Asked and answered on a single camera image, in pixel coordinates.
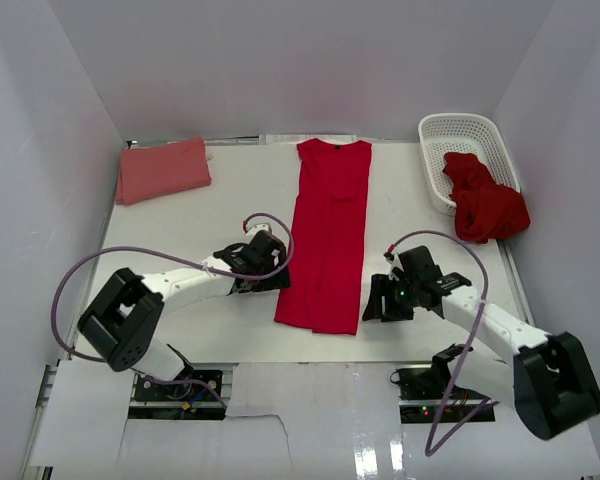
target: purple cable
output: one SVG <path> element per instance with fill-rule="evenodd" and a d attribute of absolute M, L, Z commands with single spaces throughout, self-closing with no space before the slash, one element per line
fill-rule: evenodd
<path fill-rule="evenodd" d="M 480 271 L 482 272 L 482 277 L 484 279 L 484 286 L 482 287 L 482 293 L 480 295 L 480 299 L 482 301 L 480 302 L 480 306 L 478 307 L 478 311 L 476 312 L 476 319 L 473 321 L 473 325 L 471 326 L 471 331 L 469 332 L 469 337 L 467 337 L 467 341 L 464 344 L 462 353 L 460 353 L 460 357 L 458 358 L 458 363 L 456 363 L 456 366 L 453 369 L 453 373 L 451 374 L 451 379 L 449 380 L 449 383 L 447 384 L 447 388 L 445 389 L 444 394 L 442 395 L 442 400 L 440 400 L 440 406 L 438 407 L 438 410 L 436 411 L 436 414 L 433 417 L 433 423 L 431 424 L 431 430 L 429 430 L 429 436 L 427 438 L 427 444 L 424 448 L 424 454 L 427 457 L 430 457 L 434 453 L 436 453 L 440 449 L 440 447 L 442 447 L 442 445 L 444 445 L 445 442 L 447 440 L 449 440 L 449 438 L 451 438 L 451 436 L 458 431 L 458 429 L 460 427 L 462 427 L 465 423 L 467 423 L 474 416 L 476 416 L 476 414 L 478 414 L 482 410 L 486 410 L 488 408 L 493 408 L 496 405 L 498 405 L 498 403 L 500 403 L 500 402 L 489 403 L 490 399 L 485 398 L 484 400 L 482 400 L 482 402 L 480 402 L 476 406 L 476 408 L 471 410 L 471 412 L 469 412 L 467 415 L 465 415 L 462 418 L 462 420 L 460 420 L 458 423 L 456 423 L 451 428 L 451 430 L 449 430 L 446 434 L 444 434 L 444 436 L 440 439 L 440 441 L 438 443 L 436 443 L 433 447 L 431 446 L 431 444 L 433 443 L 433 437 L 435 436 L 436 430 L 438 429 L 438 425 L 440 424 L 440 420 L 442 419 L 442 413 L 444 412 L 444 409 L 447 406 L 447 403 L 449 402 L 449 398 L 451 397 L 453 387 L 456 383 L 456 380 L 458 379 L 458 376 L 460 375 L 460 369 L 462 368 L 462 365 L 464 364 L 464 361 L 467 358 L 467 354 L 469 353 L 469 349 L 471 348 L 471 344 L 473 343 L 473 340 L 476 338 L 476 335 L 478 334 L 478 327 L 480 326 L 480 320 L 482 319 L 482 314 L 484 313 L 485 301 L 487 299 L 487 292 L 489 291 L 489 276 L 487 275 L 487 269 L 485 268 L 484 263 L 482 263 L 482 260 L 480 260 L 478 255 L 476 255 L 476 253 L 473 250 L 471 250 L 469 247 L 467 247 L 464 243 L 459 241 L 457 238 L 454 238 L 451 235 L 448 235 L 446 233 L 436 232 L 435 230 L 418 230 L 416 232 L 411 232 L 411 233 L 401 237 L 397 242 L 395 242 L 393 245 L 391 245 L 391 247 L 389 247 L 389 250 L 393 251 L 393 249 L 395 249 L 400 243 L 402 243 L 407 238 L 414 237 L 416 235 L 423 235 L 423 234 L 437 235 L 439 237 L 445 237 L 445 238 L 448 238 L 448 239 L 456 242 L 458 245 L 460 245 L 462 248 L 464 248 L 469 253 L 469 255 L 471 255 L 473 257 L 473 259 L 478 264 L 478 267 L 480 267 Z"/>
<path fill-rule="evenodd" d="M 67 282 L 73 276 L 73 274 L 76 273 L 76 271 L 85 263 L 90 262 L 91 260 L 98 258 L 101 255 L 104 255 L 106 253 L 114 253 L 114 252 L 145 253 L 147 255 L 152 255 L 154 257 L 164 258 L 165 260 L 171 260 L 172 262 L 180 263 L 182 265 L 186 265 L 188 267 L 195 268 L 197 270 L 206 270 L 208 272 L 215 273 L 217 275 L 222 275 L 222 276 L 231 277 L 231 278 L 239 278 L 242 280 L 252 280 L 252 281 L 266 280 L 267 278 L 271 278 L 271 277 L 277 275 L 282 270 L 287 268 L 287 265 L 289 265 L 289 262 L 291 261 L 291 258 L 293 257 L 294 244 L 293 244 L 293 236 L 291 235 L 291 230 L 289 229 L 289 227 L 287 227 L 284 224 L 284 222 L 282 220 L 275 217 L 274 215 L 270 215 L 270 214 L 264 213 L 264 212 L 258 212 L 258 213 L 249 215 L 244 220 L 243 224 L 246 226 L 249 223 L 249 221 L 255 217 L 265 217 L 265 218 L 269 218 L 270 220 L 273 220 L 278 225 L 280 225 L 280 227 L 282 227 L 282 229 L 285 231 L 285 233 L 289 236 L 289 252 L 287 254 L 287 259 L 282 263 L 282 265 L 278 266 L 278 268 L 276 268 L 272 272 L 269 272 L 266 275 L 242 275 L 239 273 L 227 272 L 225 270 L 218 270 L 217 268 L 213 268 L 213 267 L 205 267 L 201 263 L 192 262 L 192 261 L 184 259 L 184 258 L 169 255 L 167 253 L 158 252 L 156 250 L 151 250 L 149 248 L 130 247 L 130 246 L 103 248 L 102 250 L 93 252 L 93 253 L 87 255 L 86 257 L 78 260 L 75 263 L 75 265 L 73 265 L 69 269 L 69 271 L 67 271 L 67 273 L 65 273 L 64 277 L 62 277 L 62 280 L 60 280 L 60 283 L 58 284 L 58 288 L 56 289 L 56 293 L 53 295 L 53 301 L 51 302 L 51 333 L 53 333 L 53 338 L 55 338 L 56 342 L 58 342 L 58 345 L 60 345 L 64 351 L 66 351 L 67 353 L 69 353 L 71 355 L 75 355 L 78 358 L 82 358 L 84 360 L 90 360 L 92 362 L 99 362 L 99 363 L 105 362 L 104 359 L 102 359 L 100 357 L 93 357 L 91 355 L 86 355 L 84 353 L 78 352 L 74 348 L 70 347 L 62 339 L 62 337 L 60 336 L 60 332 L 58 331 L 58 304 L 60 303 L 60 296 L 62 295 L 62 291 L 64 290 L 65 286 L 67 285 Z M 180 384 L 184 384 L 184 383 L 195 383 L 197 385 L 202 385 L 204 388 L 209 390 L 209 392 L 211 392 L 211 394 L 213 394 L 222 405 L 226 406 L 225 403 L 222 401 L 222 399 L 219 397 L 219 395 L 215 391 L 213 391 L 213 389 L 211 387 L 209 387 L 209 385 L 207 385 L 205 382 L 201 382 L 200 380 L 191 379 L 191 380 L 164 381 L 164 380 L 157 380 L 157 379 L 153 379 L 153 378 L 149 378 L 149 380 L 154 383 L 160 383 L 161 385 L 180 385 Z"/>

